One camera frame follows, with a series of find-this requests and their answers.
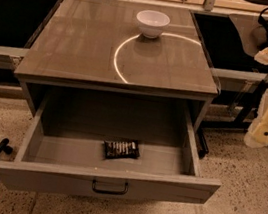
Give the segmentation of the dark rxbar chocolate wrapper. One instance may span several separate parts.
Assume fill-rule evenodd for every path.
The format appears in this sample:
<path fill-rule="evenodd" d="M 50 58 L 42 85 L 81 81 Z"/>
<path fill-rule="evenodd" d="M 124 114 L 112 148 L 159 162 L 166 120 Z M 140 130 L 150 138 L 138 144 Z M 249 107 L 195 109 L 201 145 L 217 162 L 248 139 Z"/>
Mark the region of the dark rxbar chocolate wrapper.
<path fill-rule="evenodd" d="M 132 141 L 105 141 L 104 155 L 107 159 L 137 159 L 140 155 L 138 142 Z"/>

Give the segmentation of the dark side table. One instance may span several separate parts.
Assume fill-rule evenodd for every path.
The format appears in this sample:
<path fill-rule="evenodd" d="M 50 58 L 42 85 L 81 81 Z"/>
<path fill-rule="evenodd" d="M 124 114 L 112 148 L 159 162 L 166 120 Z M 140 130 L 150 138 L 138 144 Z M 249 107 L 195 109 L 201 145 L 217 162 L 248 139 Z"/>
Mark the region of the dark side table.
<path fill-rule="evenodd" d="M 256 21 L 255 17 L 231 14 L 229 18 L 238 31 L 245 51 L 250 51 L 254 57 L 260 50 L 263 50 L 259 45 L 265 41 L 265 30 Z M 260 102 L 262 95 L 257 95 L 257 98 Z"/>

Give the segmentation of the white ceramic bowl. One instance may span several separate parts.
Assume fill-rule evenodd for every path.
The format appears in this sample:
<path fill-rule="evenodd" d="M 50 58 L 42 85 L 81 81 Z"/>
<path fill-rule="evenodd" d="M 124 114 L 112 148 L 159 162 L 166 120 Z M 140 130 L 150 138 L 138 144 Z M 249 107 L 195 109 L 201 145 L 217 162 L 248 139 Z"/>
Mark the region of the white ceramic bowl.
<path fill-rule="evenodd" d="M 157 38 L 170 24 L 170 18 L 163 12 L 142 10 L 136 15 L 138 28 L 144 37 Z"/>

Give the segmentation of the grey cabinet with glossy top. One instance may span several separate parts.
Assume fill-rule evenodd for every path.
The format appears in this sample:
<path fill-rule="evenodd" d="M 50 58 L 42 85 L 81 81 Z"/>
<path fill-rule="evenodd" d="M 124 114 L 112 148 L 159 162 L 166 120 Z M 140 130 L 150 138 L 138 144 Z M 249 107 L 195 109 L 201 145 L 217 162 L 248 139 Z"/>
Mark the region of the grey cabinet with glossy top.
<path fill-rule="evenodd" d="M 169 26 L 143 37 L 136 15 L 168 15 Z M 15 71 L 31 112 L 50 85 L 201 100 L 217 87 L 188 9 L 120 0 L 64 0 Z"/>

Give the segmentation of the open grey top drawer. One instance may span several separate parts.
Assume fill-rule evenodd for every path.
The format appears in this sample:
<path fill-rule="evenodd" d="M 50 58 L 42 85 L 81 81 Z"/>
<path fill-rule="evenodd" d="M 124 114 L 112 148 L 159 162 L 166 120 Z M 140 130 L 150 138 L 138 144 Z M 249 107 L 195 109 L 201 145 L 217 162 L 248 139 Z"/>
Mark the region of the open grey top drawer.
<path fill-rule="evenodd" d="M 221 183 L 200 175 L 189 115 L 182 101 L 54 87 L 0 179 L 22 191 L 203 204 Z M 105 157 L 105 141 L 127 140 L 137 159 Z M 95 193 L 94 180 L 128 183 L 128 193 Z"/>

